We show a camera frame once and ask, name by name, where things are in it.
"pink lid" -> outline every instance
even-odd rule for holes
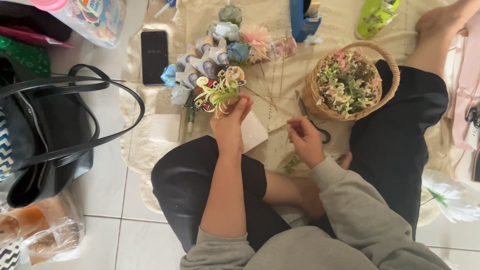
[[[59,11],[63,9],[68,0],[28,0],[35,7],[45,11]]]

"cream lace mat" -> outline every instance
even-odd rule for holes
[[[376,37],[375,41],[384,46],[398,63],[401,64],[406,55],[412,52],[415,47],[416,35],[413,32],[418,18],[426,11],[446,3],[441,0],[430,0],[426,3],[420,1],[404,0],[398,10],[398,17],[393,20]],[[287,32],[290,32],[290,14],[288,0],[233,0],[232,4],[242,9],[242,24],[256,23],[268,28],[273,40],[282,39]],[[293,153],[294,148],[286,143],[287,132],[285,121],[293,115],[300,115],[298,103],[295,97],[295,90],[302,90],[306,76],[312,71],[317,61],[326,53],[335,48],[343,47],[354,41],[354,27],[357,22],[363,1],[359,0],[323,0],[320,8],[320,15],[323,18],[317,34],[324,38],[320,45],[305,47],[303,43],[298,44],[298,51],[295,55],[285,59],[285,63],[263,64],[262,70],[259,65],[245,70],[245,78],[248,88],[254,90],[255,101],[253,111],[258,116],[264,127],[269,132],[269,138],[259,146],[247,153],[248,156],[258,159],[265,164],[265,168],[276,171],[285,165]],[[182,125],[180,129],[181,142],[186,142],[203,135],[212,133],[208,120],[210,114],[199,112],[196,115],[194,131],[192,135],[185,132],[186,110],[182,107],[172,107],[170,104],[170,87],[165,86],[144,86],[141,81],[141,46],[140,33],[142,31],[166,30],[168,32],[168,48],[170,63],[177,61],[177,54],[184,53],[187,43],[204,36],[210,22],[217,18],[218,11],[225,5],[224,0],[177,0],[177,9],[168,8],[157,19],[153,15],[160,10],[160,1],[151,1],[142,30],[130,41],[128,47],[128,67],[130,78],[126,86],[142,97],[145,102],[146,112],[140,124],[130,133],[121,137],[121,152],[127,165],[141,173],[141,193],[145,204],[155,212],[160,212],[156,198],[152,194],[150,172],[155,163],[168,151],[179,145],[178,143],[159,143],[149,140],[151,115],[157,113],[182,113]],[[380,56],[372,54],[371,59],[378,59]],[[274,102],[279,109],[276,111],[269,101]],[[120,92],[120,107],[127,126],[130,126],[138,114],[136,104],[124,91]],[[332,140],[326,145],[325,151],[333,157],[343,154],[348,148],[348,139],[353,122],[317,121],[317,125],[330,132]],[[432,141],[442,140],[440,124],[429,131]],[[430,144],[431,162],[442,164],[448,150],[441,147],[433,147],[437,143]],[[298,174],[303,174],[301,165]],[[438,167],[442,171],[448,171],[447,166]],[[431,222],[439,209],[434,204],[429,207],[426,204],[422,207],[419,224]],[[297,220],[301,213],[283,215],[288,221]]]

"clear plastic packaging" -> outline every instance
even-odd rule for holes
[[[84,222],[67,192],[1,213],[0,226],[1,243],[22,239],[20,250],[28,255],[31,265],[80,257]]]
[[[95,45],[118,45],[126,5],[123,0],[29,0]]]

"basket handle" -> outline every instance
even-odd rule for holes
[[[357,120],[358,120],[358,119],[370,114],[371,112],[378,110],[380,107],[385,105],[389,100],[391,100],[393,98],[396,90],[398,89],[398,85],[400,84],[400,70],[398,69],[398,65],[396,64],[395,60],[390,55],[390,53],[388,53],[382,46],[380,46],[378,44],[375,44],[373,42],[370,42],[370,41],[355,42],[355,43],[352,43],[350,45],[345,46],[342,50],[346,51],[346,50],[349,50],[349,49],[352,49],[352,48],[357,48],[357,47],[367,47],[367,48],[371,48],[372,50],[377,51],[385,59],[385,61],[388,63],[388,66],[390,67],[390,70],[392,71],[392,74],[393,74],[392,87],[390,88],[388,93],[385,95],[385,97],[380,102],[375,104],[373,107],[368,108],[368,109],[360,112],[356,117]]]

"phone screen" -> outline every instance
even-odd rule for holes
[[[160,79],[168,66],[168,42],[165,31],[142,32],[142,75],[144,85],[157,86],[165,82]]]

